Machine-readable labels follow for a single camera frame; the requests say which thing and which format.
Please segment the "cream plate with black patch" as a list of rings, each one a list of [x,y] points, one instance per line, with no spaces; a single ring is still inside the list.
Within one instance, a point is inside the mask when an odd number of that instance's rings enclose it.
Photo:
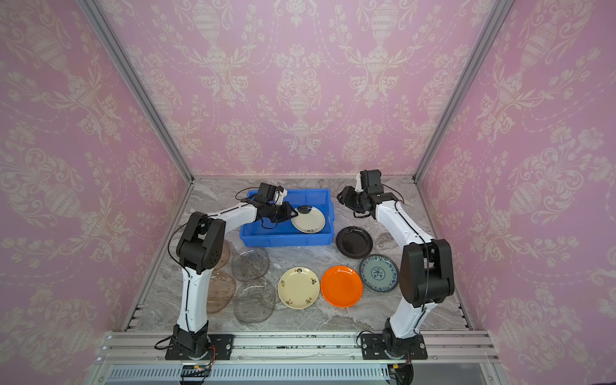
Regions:
[[[326,218],[321,210],[311,205],[301,205],[295,208],[297,213],[291,219],[292,225],[298,231],[305,234],[317,234],[326,225]]]

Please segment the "black round plate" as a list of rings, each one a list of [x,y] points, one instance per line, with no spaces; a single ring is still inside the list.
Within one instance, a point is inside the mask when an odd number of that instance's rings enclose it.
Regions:
[[[351,259],[363,259],[371,254],[374,242],[365,229],[348,226],[338,232],[335,245],[342,255]]]

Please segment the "blue floral patterned plate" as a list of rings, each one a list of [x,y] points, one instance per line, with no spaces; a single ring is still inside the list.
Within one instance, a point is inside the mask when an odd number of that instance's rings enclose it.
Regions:
[[[381,254],[373,254],[361,261],[359,276],[363,284],[370,290],[388,293],[398,285],[399,269],[391,258]]]

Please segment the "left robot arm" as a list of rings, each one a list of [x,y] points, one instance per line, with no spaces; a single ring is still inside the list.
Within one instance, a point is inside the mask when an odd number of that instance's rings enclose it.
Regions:
[[[214,267],[219,263],[226,234],[243,225],[269,220],[277,225],[298,215],[286,201],[282,186],[262,183],[258,191],[237,205],[213,213],[194,212],[181,227],[175,262],[183,283],[180,313],[173,327],[170,349],[190,359],[213,359],[208,336],[207,297]]]

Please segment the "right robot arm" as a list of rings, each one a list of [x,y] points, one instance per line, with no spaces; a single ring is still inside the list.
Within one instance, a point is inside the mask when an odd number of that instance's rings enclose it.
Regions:
[[[345,187],[338,202],[362,218],[377,220],[402,250],[398,279],[402,298],[385,323],[384,349],[396,359],[426,359],[425,352],[418,352],[424,342],[420,328],[430,312],[455,292],[452,248],[421,229],[402,200],[384,191],[380,170],[361,171],[355,179],[356,186]]]

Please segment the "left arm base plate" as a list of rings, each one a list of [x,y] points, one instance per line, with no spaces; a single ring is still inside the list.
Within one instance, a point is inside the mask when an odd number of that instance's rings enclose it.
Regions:
[[[193,344],[190,347],[181,346],[174,342],[165,353],[165,359],[171,360],[207,360],[214,359],[215,361],[230,360],[231,353],[234,349],[234,335],[232,334],[215,334],[207,335],[200,343]]]

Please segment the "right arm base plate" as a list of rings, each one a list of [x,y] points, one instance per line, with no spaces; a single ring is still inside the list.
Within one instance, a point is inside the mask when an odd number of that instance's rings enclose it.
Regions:
[[[364,360],[403,359],[426,360],[428,353],[422,335],[412,338],[396,338],[377,333],[360,333],[356,338]]]

